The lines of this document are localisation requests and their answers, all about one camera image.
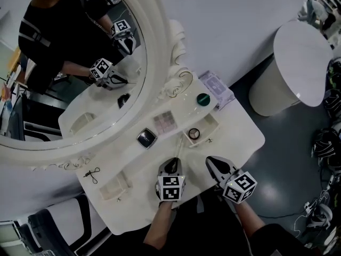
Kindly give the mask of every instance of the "gray floor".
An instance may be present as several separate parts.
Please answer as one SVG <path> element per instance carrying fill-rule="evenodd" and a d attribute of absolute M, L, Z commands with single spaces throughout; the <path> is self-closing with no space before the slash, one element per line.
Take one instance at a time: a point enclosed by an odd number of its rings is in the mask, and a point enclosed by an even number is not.
<path fill-rule="evenodd" d="M 254 68 L 231 90 L 265 136 L 265 145 L 243 167 L 258 181 L 248 203 L 257 214 L 277 217 L 300 213 L 305 202 L 320 196 L 319 167 L 317 159 L 311 158 L 311 141 L 315 130 L 328 127 L 329 118 L 322 105 L 313 108 L 302 103 L 271 117 L 255 113 L 248 100 L 249 88 L 271 60 Z M 293 232 L 297 217 L 264 221 L 278 223 L 297 236 Z M 306 218 L 300 218 L 296 228 L 304 230 L 305 223 Z"/>

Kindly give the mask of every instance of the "cable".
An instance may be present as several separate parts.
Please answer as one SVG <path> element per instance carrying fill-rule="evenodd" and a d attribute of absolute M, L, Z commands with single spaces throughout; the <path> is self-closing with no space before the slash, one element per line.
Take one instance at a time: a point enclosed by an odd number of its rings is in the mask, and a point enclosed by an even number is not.
<path fill-rule="evenodd" d="M 118 19 L 120 19 L 120 18 L 122 17 L 123 13 L 125 13 L 127 10 L 128 10 L 128 9 L 123 10 L 122 13 L 121 13 L 121 15 L 119 16 L 119 18 L 117 18 L 116 20 L 114 20 L 114 21 L 112 21 L 112 22 L 115 23 Z"/>
<path fill-rule="evenodd" d="M 92 177 L 92 182 L 94 183 L 94 184 L 97 184 L 98 183 L 98 181 L 97 181 L 97 179 L 95 178 L 95 177 L 93 177 L 93 173 L 98 173 L 98 172 L 100 172 L 101 171 L 101 169 L 100 168 L 98 168 L 98 167 L 96 167 L 95 168 L 95 170 L 92 172 L 91 170 L 90 171 L 88 171 L 86 174 L 85 174 L 85 176 L 83 176 L 83 177 L 88 177 L 89 175 Z"/>
<path fill-rule="evenodd" d="M 299 217 L 295 220 L 295 222 L 294 222 L 294 231 L 298 231 L 298 235 L 295 236 L 295 238 L 297 238 L 297 237 L 301 234 L 301 231 L 300 231 L 299 229 L 295 229 L 297 220 L 298 220 L 299 218 L 301 218 L 301 217 L 307 218 L 308 216 L 309 216 L 309 213 L 307 213 L 307 215 L 301 215 L 301 216 L 299 216 Z"/>
<path fill-rule="evenodd" d="M 292 214 L 287 214 L 287 215 L 283 215 L 283 216 L 277 216 L 277 217 L 269 217 L 269 216 L 263 216 L 263 215 L 258 215 L 259 217 L 262 217 L 262 218 L 268 218 L 268 219 L 279 219 L 279 218 L 284 218 L 284 217 L 290 217 L 290 216 L 294 216 L 294 215 L 299 215 L 299 214 L 302 214 L 304 211 L 302 212 L 298 212 L 298 213 L 292 213 Z"/>

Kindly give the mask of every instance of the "apriltag cube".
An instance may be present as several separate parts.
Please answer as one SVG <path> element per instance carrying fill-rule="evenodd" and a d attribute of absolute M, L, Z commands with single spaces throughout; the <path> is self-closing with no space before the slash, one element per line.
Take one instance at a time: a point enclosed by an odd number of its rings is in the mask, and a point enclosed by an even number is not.
<path fill-rule="evenodd" d="M 110 67 L 112 66 L 112 62 L 102 58 L 97 60 L 93 66 L 90 68 L 91 74 L 94 76 L 96 81 L 102 79 L 103 77 L 107 76 L 110 72 Z"/>
<path fill-rule="evenodd" d="M 236 204 L 240 204 L 251 196 L 257 181 L 248 172 L 226 183 L 223 196 Z"/>
<path fill-rule="evenodd" d="M 181 200 L 184 187 L 185 176 L 158 177 L 158 188 L 161 201 Z"/>
<path fill-rule="evenodd" d="M 111 38 L 112 39 L 119 38 L 120 36 L 129 33 L 130 29 L 131 27 L 126 20 L 120 20 L 118 22 L 115 22 L 110 29 Z"/>

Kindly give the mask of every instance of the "green lid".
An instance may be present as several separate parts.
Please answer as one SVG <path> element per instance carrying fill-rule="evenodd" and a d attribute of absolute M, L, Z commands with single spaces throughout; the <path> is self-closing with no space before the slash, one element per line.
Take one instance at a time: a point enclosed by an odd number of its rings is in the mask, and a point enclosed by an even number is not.
<path fill-rule="evenodd" d="M 211 102 L 211 98 L 208 94 L 201 93 L 197 96 L 197 103 L 201 106 L 208 106 Z"/>

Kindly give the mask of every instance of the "black sleeve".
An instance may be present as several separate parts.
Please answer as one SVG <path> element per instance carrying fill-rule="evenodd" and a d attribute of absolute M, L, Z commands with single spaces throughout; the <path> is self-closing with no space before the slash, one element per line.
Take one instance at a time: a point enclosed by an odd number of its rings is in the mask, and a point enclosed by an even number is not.
<path fill-rule="evenodd" d="M 85 3 L 85 11 L 93 20 L 102 18 L 108 12 L 108 5 L 105 0 L 89 0 Z"/>
<path fill-rule="evenodd" d="M 38 93 L 44 93 L 63 67 L 64 60 L 61 57 L 61 52 L 58 52 L 53 44 L 47 47 L 40 42 L 31 41 L 21 36 L 19 36 L 18 42 L 21 52 L 37 65 L 27 81 L 27 86 Z"/>
<path fill-rule="evenodd" d="M 278 224 L 270 224 L 256 231 L 250 238 L 254 256 L 271 256 L 276 250 L 282 255 L 314 255 L 311 250 Z"/>
<path fill-rule="evenodd" d="M 328 15 L 328 18 L 327 18 L 327 19 L 324 21 L 324 23 L 323 23 L 322 30 L 325 31 L 325 30 L 327 30 L 328 28 L 330 28 L 331 25 L 332 25 L 335 21 L 336 21 L 335 16 L 334 16 L 332 13 L 330 13 L 330 14 Z"/>

